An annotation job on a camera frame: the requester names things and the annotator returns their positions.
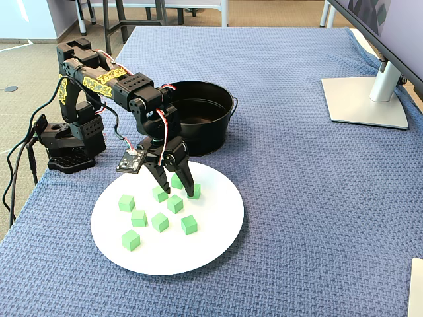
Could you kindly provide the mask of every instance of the white paper plate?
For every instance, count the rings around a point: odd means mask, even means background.
[[[171,188],[171,194],[184,200],[177,214],[167,209],[166,201],[157,203],[153,188],[158,186],[143,166],[138,175],[123,174],[109,185],[94,206],[91,233],[98,249],[112,262],[125,269],[151,275],[171,275],[197,269],[220,256],[235,240],[244,219],[244,205],[238,189],[222,173],[203,164],[189,162],[194,181],[201,184],[199,200],[187,199],[185,190]],[[167,172],[170,182],[172,174]],[[118,201],[132,195],[135,208],[145,210],[148,225],[133,228],[131,213],[120,211]],[[151,218],[158,212],[169,219],[169,228],[158,233]],[[183,217],[193,215],[198,231],[185,235],[180,225]],[[130,229],[141,238],[141,246],[129,251],[121,237]]]

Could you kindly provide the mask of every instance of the bucket handle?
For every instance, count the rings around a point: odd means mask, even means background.
[[[237,106],[238,106],[238,98],[237,97],[232,97],[232,99],[233,100],[236,100],[237,103],[236,103],[235,107],[233,107],[232,113],[229,116],[229,121],[231,121],[231,118],[232,118],[233,114],[235,113],[235,110],[237,109]]]

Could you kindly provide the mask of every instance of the blue textured blanket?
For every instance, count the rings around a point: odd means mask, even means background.
[[[192,160],[238,187],[241,232],[182,275],[105,258],[91,211],[125,144],[104,113],[97,166],[47,171],[0,245],[0,314],[406,316],[423,256],[423,116],[400,88],[408,131],[331,122],[321,78],[377,73],[348,29],[143,27],[118,61],[157,85],[210,81],[238,97],[224,146]],[[115,109],[137,143],[132,115]]]

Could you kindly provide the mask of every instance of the foam cube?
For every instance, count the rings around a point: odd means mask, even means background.
[[[174,188],[178,188],[179,190],[181,190],[184,185],[182,185],[182,182],[180,181],[178,175],[173,174],[173,176],[171,177],[171,186]]]
[[[144,210],[132,211],[131,222],[133,227],[147,226],[147,215]]]
[[[122,195],[119,199],[119,210],[130,213],[135,207],[134,197],[129,195]]]
[[[182,208],[184,208],[184,201],[177,195],[173,195],[171,198],[169,198],[166,201],[166,204],[167,209],[169,209],[173,213],[178,213]]]
[[[169,227],[169,220],[164,214],[158,213],[156,216],[151,218],[151,224],[154,229],[159,232],[163,232],[167,227]]]
[[[122,245],[129,251],[134,251],[140,244],[139,234],[133,230],[129,230],[122,236]]]
[[[157,186],[153,188],[153,197],[156,199],[159,203],[166,200],[168,198],[167,192],[165,192],[162,187]]]
[[[200,184],[194,184],[194,196],[190,197],[188,196],[189,199],[198,199],[200,198],[200,194],[201,194],[201,185]]]
[[[180,225],[187,235],[197,231],[197,222],[193,215],[182,218],[180,220]]]

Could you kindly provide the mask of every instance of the circuit board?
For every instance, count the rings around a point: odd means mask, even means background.
[[[138,174],[143,166],[147,151],[145,150],[126,150],[124,156],[120,159],[116,171],[122,173]]]

